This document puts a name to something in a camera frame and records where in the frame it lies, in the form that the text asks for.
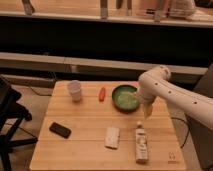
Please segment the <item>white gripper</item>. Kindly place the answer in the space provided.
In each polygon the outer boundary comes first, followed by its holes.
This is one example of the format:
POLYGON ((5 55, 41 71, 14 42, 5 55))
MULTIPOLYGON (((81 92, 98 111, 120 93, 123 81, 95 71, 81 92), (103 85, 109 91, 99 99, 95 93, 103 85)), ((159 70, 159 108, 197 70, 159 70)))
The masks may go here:
POLYGON ((144 117, 148 118, 151 116, 153 111, 153 103, 156 99, 156 95, 149 92, 145 88, 138 88, 137 91, 134 93, 136 98, 144 105, 142 107, 144 117))

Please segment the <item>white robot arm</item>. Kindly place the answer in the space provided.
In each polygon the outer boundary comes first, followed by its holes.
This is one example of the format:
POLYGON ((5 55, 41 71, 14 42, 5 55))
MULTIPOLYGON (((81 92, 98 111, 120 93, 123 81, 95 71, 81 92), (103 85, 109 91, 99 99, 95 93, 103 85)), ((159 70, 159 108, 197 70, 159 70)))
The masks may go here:
POLYGON ((169 82, 170 78, 170 69, 165 65, 158 65, 139 76, 135 96, 142 103, 144 116, 148 118, 152 114, 152 104, 159 96, 213 130, 213 99, 178 87, 169 82))

